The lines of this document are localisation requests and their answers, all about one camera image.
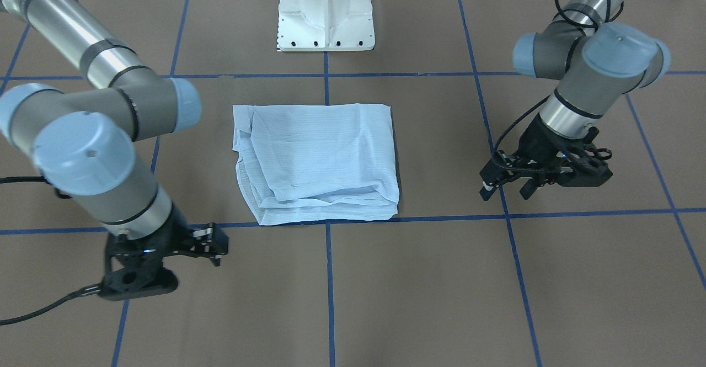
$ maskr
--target light blue towel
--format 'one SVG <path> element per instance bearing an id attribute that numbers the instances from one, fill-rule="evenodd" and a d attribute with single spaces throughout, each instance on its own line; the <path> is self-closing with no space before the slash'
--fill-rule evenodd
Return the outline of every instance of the light blue towel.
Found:
<path id="1" fill-rule="evenodd" d="M 240 190 L 261 225 L 398 212 L 385 105 L 233 106 Z"/>

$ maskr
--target white plastic stand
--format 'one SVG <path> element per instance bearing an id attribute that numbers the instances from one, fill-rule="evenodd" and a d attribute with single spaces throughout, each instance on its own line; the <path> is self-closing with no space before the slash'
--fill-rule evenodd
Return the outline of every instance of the white plastic stand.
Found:
<path id="1" fill-rule="evenodd" d="M 371 0 L 280 0 L 280 51 L 364 51 L 375 47 Z"/>

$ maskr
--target blue tape grid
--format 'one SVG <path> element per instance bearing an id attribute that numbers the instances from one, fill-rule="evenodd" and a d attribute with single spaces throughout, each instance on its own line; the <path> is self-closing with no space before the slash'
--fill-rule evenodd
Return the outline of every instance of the blue tape grid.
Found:
<path id="1" fill-rule="evenodd" d="M 181 22 L 179 23 L 179 32 L 176 39 L 176 45 L 174 46 L 174 55 L 172 58 L 172 66 L 169 71 L 169 75 L 162 75 L 162 77 L 176 77 L 176 78 L 218 78 L 221 76 L 230 76 L 234 78 L 323 78 L 324 79 L 324 103 L 329 105 L 329 79 L 331 77 L 424 77 L 424 76 L 468 76 L 474 78 L 474 83 L 477 88 L 479 102 L 481 105 L 481 111 L 483 114 L 484 125 L 486 126 L 486 132 L 488 134 L 489 147 L 492 148 L 493 139 L 491 135 L 491 130 L 489 126 L 489 121 L 487 118 L 487 113 L 485 110 L 485 104 L 483 100 L 483 93 L 480 84 L 480 76 L 518 76 L 516 72 L 503 72 L 503 71 L 477 71 L 475 58 L 473 54 L 472 41 L 470 38 L 469 30 L 466 22 L 466 12 L 463 8 L 462 0 L 458 0 L 459 10 L 461 11 L 461 20 L 464 27 L 464 32 L 466 33 L 466 41 L 469 52 L 469 60 L 471 62 L 472 71 L 466 72 L 428 72 L 428 73 L 413 73 L 413 72 L 401 72 L 401 73 L 329 73 L 328 70 L 328 53 L 323 54 L 324 60 L 324 72 L 323 73 L 212 73 L 211 75 L 177 75 L 175 73 L 177 67 L 177 61 L 179 58 L 179 48 L 181 45 L 181 37 L 184 31 L 184 25 L 186 23 L 186 15 L 189 9 L 189 0 L 184 0 L 184 7 L 181 15 Z M 2 94 L 7 88 L 8 81 L 57 81 L 57 80 L 83 80 L 81 76 L 12 76 L 12 71 L 15 68 L 20 51 L 27 38 L 30 26 L 26 26 L 23 34 L 20 37 L 18 46 L 13 55 L 12 61 L 8 68 L 5 76 L 0 77 L 0 94 Z M 667 75 L 706 75 L 706 71 L 668 71 Z M 525 313 L 527 315 L 527 324 L 530 331 L 530 336 L 532 337 L 532 346 L 534 349 L 535 359 L 538 367 L 542 366 L 542 359 L 539 352 L 539 345 L 537 343 L 537 336 L 534 331 L 534 324 L 532 321 L 532 314 L 530 310 L 530 303 L 527 298 L 527 291 L 525 289 L 524 279 L 522 276 L 522 266 L 520 264 L 520 259 L 517 254 L 517 246 L 514 239 L 514 232 L 512 231 L 512 219 L 540 219 L 540 218 L 557 218 L 557 217 L 573 217 L 573 216 L 616 216 L 616 215 L 649 215 L 649 214 L 672 214 L 676 223 L 678 224 L 679 231 L 684 239 L 684 243 L 689 251 L 693 264 L 698 272 L 699 278 L 706 289 L 706 277 L 704 277 L 703 270 L 699 264 L 698 258 L 691 246 L 686 230 L 681 223 L 680 214 L 693 214 L 693 213 L 704 213 L 706 208 L 686 208 L 678 209 L 671 199 L 671 194 L 666 186 L 663 176 L 661 175 L 660 168 L 656 161 L 656 158 L 651 150 L 651 146 L 646 138 L 645 131 L 642 128 L 640 119 L 638 118 L 638 113 L 630 100 L 630 96 L 626 95 L 628 98 L 628 105 L 635 119 L 635 123 L 640 130 L 640 134 L 643 138 L 643 143 L 645 143 L 646 149 L 648 149 L 648 154 L 655 167 L 656 173 L 660 179 L 661 186 L 663 188 L 665 197 L 668 200 L 669 209 L 643 209 L 643 210 L 615 210 L 615 211 L 570 211 L 570 212 L 557 212 L 557 213 L 532 213 L 532 214 L 511 214 L 507 209 L 507 202 L 505 200 L 505 194 L 500 191 L 502 200 L 502 210 L 503 214 L 487 214 L 487 215 L 467 215 L 467 216 L 416 216 L 416 217 L 395 217 L 388 221 L 382 222 L 425 222 L 425 221 L 474 221 L 474 220 L 489 220 L 489 219 L 502 219 L 505 220 L 507 224 L 507 234 L 509 234 L 510 246 L 512 248 L 512 256 L 515 260 L 515 269 L 517 271 L 517 279 L 520 285 L 520 292 L 522 295 L 522 301 L 525 306 Z M 156 170 L 157 158 L 159 156 L 159 138 L 156 139 L 154 143 L 154 151 L 152 154 L 152 164 L 151 170 L 154 172 Z M 331 244 L 331 225 L 335 224 L 355 224 L 358 221 L 345 221 L 345 220 L 331 220 L 331 221 L 318 221 L 318 222 L 304 222 L 297 224 L 287 224 L 288 226 L 295 225 L 325 225 L 325 240 L 326 240 L 326 259 L 327 259 L 327 280 L 328 280 L 328 330 L 329 330 L 329 360 L 330 366 L 335 365 L 335 325 L 334 325 L 334 301 L 333 301 L 333 259 L 332 259 L 332 244 Z M 220 224 L 223 228 L 245 228 L 245 227 L 255 227 L 258 226 L 254 222 L 245 223 L 223 223 Z M 94 228 L 41 228 L 41 229 L 18 229 L 18 230 L 0 230 L 0 236 L 7 235 L 23 235 L 23 234 L 46 234 L 46 233 L 86 233 L 86 232 L 104 232 L 103 227 Z M 117 367 L 119 354 L 122 344 L 122 339 L 124 336 L 124 328 L 129 311 L 129 301 L 124 301 L 120 320 L 118 332 L 116 335 L 116 342 L 113 353 L 113 361 L 111 362 L 111 367 Z"/>

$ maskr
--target mounting hole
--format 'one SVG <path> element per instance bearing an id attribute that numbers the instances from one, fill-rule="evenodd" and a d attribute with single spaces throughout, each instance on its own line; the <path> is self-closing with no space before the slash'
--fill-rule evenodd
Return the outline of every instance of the mounting hole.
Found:
<path id="1" fill-rule="evenodd" d="M 135 279 L 137 279 L 137 274 L 135 272 L 126 273 L 125 276 L 123 276 L 123 283 L 131 284 L 135 281 Z"/>

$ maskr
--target white cloth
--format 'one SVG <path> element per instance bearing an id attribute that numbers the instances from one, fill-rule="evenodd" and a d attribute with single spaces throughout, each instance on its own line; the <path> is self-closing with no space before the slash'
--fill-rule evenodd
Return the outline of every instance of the white cloth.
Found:
<path id="1" fill-rule="evenodd" d="M 398 212 L 391 110 L 385 105 L 234 105 L 240 191 L 261 225 Z"/>

